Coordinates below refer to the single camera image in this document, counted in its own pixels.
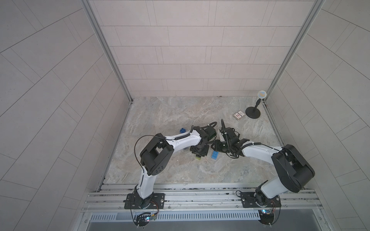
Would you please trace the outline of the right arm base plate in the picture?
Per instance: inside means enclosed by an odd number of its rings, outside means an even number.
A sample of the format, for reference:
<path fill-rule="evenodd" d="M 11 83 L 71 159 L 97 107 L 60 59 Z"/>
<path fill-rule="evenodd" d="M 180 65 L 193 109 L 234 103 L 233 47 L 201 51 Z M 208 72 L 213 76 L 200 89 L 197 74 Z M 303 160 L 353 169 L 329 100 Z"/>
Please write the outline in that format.
<path fill-rule="evenodd" d="M 267 198 L 263 193 L 239 192 L 237 196 L 241 199 L 244 208 L 280 208 L 279 196 Z"/>

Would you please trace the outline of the light blue long lego brick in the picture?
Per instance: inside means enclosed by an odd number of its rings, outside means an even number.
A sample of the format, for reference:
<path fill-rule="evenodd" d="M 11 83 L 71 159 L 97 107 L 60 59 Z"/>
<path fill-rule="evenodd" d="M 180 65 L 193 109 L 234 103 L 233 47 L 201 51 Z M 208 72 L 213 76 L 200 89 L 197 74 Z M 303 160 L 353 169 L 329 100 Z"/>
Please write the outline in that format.
<path fill-rule="evenodd" d="M 211 158 L 212 158 L 212 159 L 214 159 L 214 160 L 217 160 L 217 158 L 218 158 L 218 154 L 219 154 L 219 152 L 217 152 L 217 151 L 213 151 L 213 153 L 212 153 L 212 155 L 211 155 Z"/>

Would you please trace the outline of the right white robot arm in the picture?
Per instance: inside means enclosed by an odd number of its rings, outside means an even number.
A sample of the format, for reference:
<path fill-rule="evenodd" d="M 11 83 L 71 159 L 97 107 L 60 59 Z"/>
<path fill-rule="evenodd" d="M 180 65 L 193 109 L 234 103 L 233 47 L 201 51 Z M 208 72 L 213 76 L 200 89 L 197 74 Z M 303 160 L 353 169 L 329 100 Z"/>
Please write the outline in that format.
<path fill-rule="evenodd" d="M 301 153 L 290 144 L 270 147 L 261 142 L 240 139 L 233 128 L 221 128 L 220 137 L 211 148 L 231 158 L 252 157 L 272 164 L 277 177 L 258 186 L 252 199 L 260 207 L 266 207 L 276 196 L 285 192 L 300 192 L 315 177 L 315 171 Z"/>

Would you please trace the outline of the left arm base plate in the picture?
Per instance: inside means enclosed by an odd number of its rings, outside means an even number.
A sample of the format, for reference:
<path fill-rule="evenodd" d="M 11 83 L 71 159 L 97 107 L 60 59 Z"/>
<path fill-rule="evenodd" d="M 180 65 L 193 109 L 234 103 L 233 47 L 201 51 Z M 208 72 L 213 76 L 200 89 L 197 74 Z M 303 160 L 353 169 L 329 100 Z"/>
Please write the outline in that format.
<path fill-rule="evenodd" d="M 130 193 L 124 200 L 124 209 L 163 209 L 164 201 L 164 193 L 153 193 L 146 199 L 142 199 L 138 193 Z"/>

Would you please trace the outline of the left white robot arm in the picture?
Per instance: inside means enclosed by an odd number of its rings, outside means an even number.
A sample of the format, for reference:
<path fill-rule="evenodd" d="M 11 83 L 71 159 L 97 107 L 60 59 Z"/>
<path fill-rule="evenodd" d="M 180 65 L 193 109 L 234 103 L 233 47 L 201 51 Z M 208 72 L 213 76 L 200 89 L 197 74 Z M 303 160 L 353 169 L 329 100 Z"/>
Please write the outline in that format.
<path fill-rule="evenodd" d="M 167 166 L 173 153 L 189 148 L 200 159 L 207 156 L 209 147 L 215 143 L 217 122 L 207 126 L 193 126 L 190 131 L 175 136 L 163 136 L 158 133 L 140 153 L 142 168 L 138 185 L 134 189 L 136 208 L 147 208 L 153 198 L 156 177 Z"/>

